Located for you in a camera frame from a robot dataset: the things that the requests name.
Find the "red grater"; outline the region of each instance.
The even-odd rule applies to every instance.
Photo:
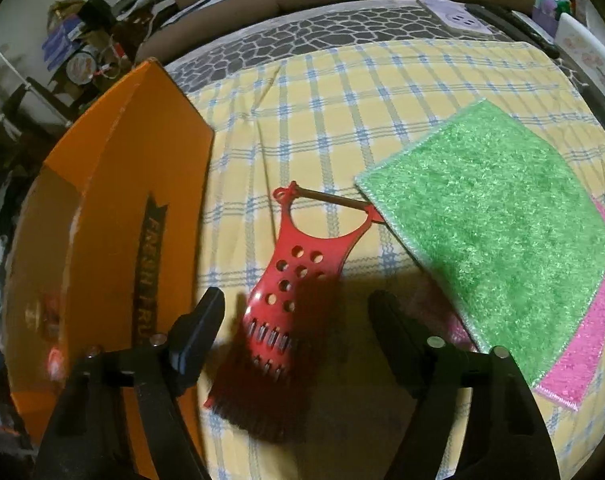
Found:
[[[309,236],[292,221],[298,197],[360,209],[367,218],[338,238]],[[295,181],[276,189],[274,198],[281,205],[274,255],[249,294],[242,325],[204,405],[253,436],[278,442],[302,429],[345,260],[371,223],[384,220],[370,203],[304,189]]]

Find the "green microfiber towel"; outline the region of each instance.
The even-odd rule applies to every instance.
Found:
[[[605,272],[605,224],[561,155],[488,101],[356,177],[442,286],[477,346],[533,386]]]

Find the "silver bolt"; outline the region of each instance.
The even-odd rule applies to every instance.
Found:
[[[500,357],[500,359],[506,359],[509,357],[509,351],[504,346],[493,347],[493,353]]]
[[[151,346],[164,345],[164,343],[167,342],[167,335],[163,333],[154,334],[149,338],[149,342],[151,343]]]
[[[92,345],[89,348],[87,348],[85,355],[89,358],[92,358],[92,357],[96,357],[101,352],[102,352],[102,347],[100,347],[98,345]]]
[[[437,335],[432,335],[426,340],[426,343],[431,348],[442,348],[445,345],[444,339],[442,339],[442,337],[438,337]]]

